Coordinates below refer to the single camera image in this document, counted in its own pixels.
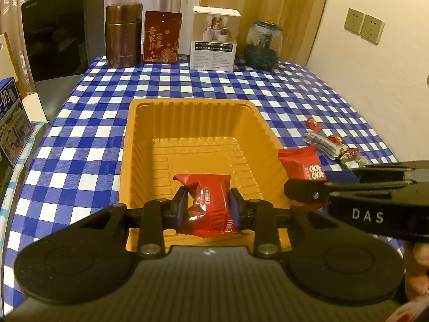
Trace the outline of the person's right hand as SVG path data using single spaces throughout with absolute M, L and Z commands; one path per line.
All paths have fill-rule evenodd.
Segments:
M 408 300 L 426 295 L 429 278 L 428 243 L 404 241 L 405 291 Z

